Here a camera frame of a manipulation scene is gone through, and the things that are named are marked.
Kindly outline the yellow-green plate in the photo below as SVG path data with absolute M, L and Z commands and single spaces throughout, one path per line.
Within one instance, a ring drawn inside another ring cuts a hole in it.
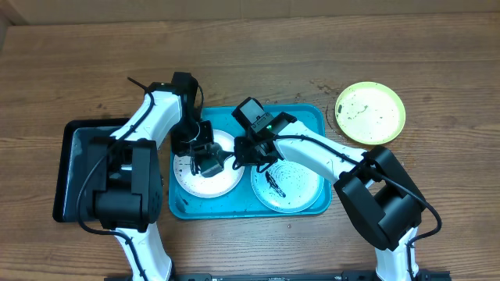
M 406 120 L 401 98 L 391 88 L 372 81 L 346 87 L 337 97 L 334 114 L 347 137 L 367 145 L 394 140 Z

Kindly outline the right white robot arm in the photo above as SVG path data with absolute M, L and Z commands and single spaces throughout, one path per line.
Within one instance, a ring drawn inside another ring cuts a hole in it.
M 234 141 L 233 166 L 258 172 L 279 160 L 295 162 L 328 180 L 352 225 L 374 246 L 378 280 L 448 280 L 447 272 L 420 269 L 415 243 L 437 234 L 442 220 L 394 154 L 383 146 L 350 148 L 310 130 L 296 117 L 272 116 L 254 98 L 232 116 L 245 130 Z

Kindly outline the dark green sponge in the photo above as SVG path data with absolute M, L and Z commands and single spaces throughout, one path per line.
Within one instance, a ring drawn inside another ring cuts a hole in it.
M 198 169 L 203 177 L 213 177 L 224 170 L 224 162 L 219 155 L 203 155 L 198 158 Z

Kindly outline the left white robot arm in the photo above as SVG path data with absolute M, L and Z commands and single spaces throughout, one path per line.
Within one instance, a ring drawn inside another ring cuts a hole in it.
M 213 140 L 201 119 L 198 81 L 176 72 L 169 83 L 142 85 L 144 101 L 120 129 L 95 137 L 87 149 L 87 176 L 76 201 L 76 220 L 88 233 L 113 236 L 132 269 L 132 280 L 168 280 L 173 263 L 156 221 L 163 200 L 158 150 L 167 136 L 173 152 L 190 157 L 192 175 L 205 178 L 224 169 L 231 152 Z

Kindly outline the white plate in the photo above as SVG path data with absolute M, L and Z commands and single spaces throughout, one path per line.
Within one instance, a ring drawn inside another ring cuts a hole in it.
M 215 176 L 205 178 L 200 174 L 191 174 L 190 161 L 188 156 L 173 157 L 173 172 L 176 181 L 189 194 L 201 198 L 214 198 L 222 196 L 233 190 L 244 175 L 245 168 L 234 170 L 232 163 L 235 157 L 232 156 L 224 162 L 224 170 Z

